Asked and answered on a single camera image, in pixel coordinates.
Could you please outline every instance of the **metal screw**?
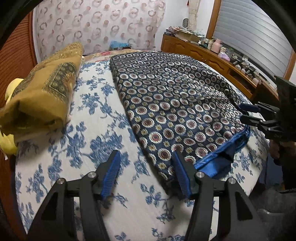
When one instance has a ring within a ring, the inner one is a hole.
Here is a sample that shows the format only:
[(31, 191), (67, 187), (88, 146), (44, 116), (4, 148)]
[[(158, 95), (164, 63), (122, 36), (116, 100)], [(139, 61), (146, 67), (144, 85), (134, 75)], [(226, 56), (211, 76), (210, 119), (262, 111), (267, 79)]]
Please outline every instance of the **metal screw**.
[(228, 181), (229, 181), (230, 184), (235, 184), (236, 183), (236, 180), (234, 178), (232, 178), (232, 177), (229, 178)]
[(96, 176), (95, 172), (90, 172), (89, 174), (87, 174), (88, 177), (90, 178), (94, 178)]
[(205, 174), (203, 172), (197, 172), (196, 176), (199, 178), (203, 178), (205, 176)]
[(58, 184), (63, 184), (65, 182), (65, 179), (63, 179), (63, 178), (59, 178), (58, 180), (57, 180), (57, 183)]

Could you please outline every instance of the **wooden window frame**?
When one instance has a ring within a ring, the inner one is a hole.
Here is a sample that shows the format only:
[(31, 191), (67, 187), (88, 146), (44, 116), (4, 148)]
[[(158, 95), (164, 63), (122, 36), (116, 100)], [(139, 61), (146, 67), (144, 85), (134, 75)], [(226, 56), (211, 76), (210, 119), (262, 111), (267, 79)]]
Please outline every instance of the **wooden window frame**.
[[(218, 15), (219, 15), (219, 11), (220, 11), (221, 1), (222, 0), (215, 0), (214, 1), (211, 20), (210, 20), (209, 28), (207, 30), (207, 35), (206, 35), (207, 39), (213, 38), (213, 34), (214, 34), (214, 31), (216, 28)], [(292, 50), (288, 66), (287, 66), (286, 72), (283, 77), (285, 80), (290, 80), (294, 66), (295, 66), (295, 62), (296, 62), (296, 53), (294, 52), (294, 50)]]

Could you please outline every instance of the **yellow cushion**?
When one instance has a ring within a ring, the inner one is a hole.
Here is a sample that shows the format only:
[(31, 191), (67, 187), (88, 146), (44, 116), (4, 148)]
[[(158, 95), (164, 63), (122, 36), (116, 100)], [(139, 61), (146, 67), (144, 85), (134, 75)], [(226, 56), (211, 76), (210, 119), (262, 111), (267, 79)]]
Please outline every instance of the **yellow cushion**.
[(3, 152), (7, 155), (16, 155), (17, 153), (17, 147), (15, 146), (13, 135), (2, 135), (0, 131), (0, 146)]
[(12, 93), (14, 89), (23, 81), (24, 79), (16, 78), (13, 81), (10, 82), (10, 84), (7, 86), (6, 93), (5, 93), (5, 100), (8, 103), (10, 101), (10, 98), (12, 96)]

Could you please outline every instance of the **circle pattern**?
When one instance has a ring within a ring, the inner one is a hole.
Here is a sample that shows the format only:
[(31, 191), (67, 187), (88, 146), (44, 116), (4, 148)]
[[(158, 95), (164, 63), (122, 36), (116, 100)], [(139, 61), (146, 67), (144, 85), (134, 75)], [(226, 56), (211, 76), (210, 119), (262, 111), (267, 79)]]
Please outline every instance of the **circle pattern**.
[(232, 105), (240, 97), (190, 57), (129, 53), (113, 57), (110, 66), (132, 130), (165, 180), (174, 178), (174, 151), (196, 164), (245, 129)]

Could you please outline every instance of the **wooden headboard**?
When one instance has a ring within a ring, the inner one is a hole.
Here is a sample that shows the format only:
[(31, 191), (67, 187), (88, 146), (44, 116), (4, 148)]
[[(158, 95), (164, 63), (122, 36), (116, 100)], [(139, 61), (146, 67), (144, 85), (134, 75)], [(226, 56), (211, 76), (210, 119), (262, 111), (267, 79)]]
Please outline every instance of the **wooden headboard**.
[[(32, 32), (33, 12), (16, 27), (0, 50), (0, 107), (5, 105), (5, 92), (15, 78), (25, 78), (37, 64)], [(16, 206), (14, 185), (15, 158), (4, 159), (0, 152), (0, 198), (14, 233), (25, 239), (24, 228)]]

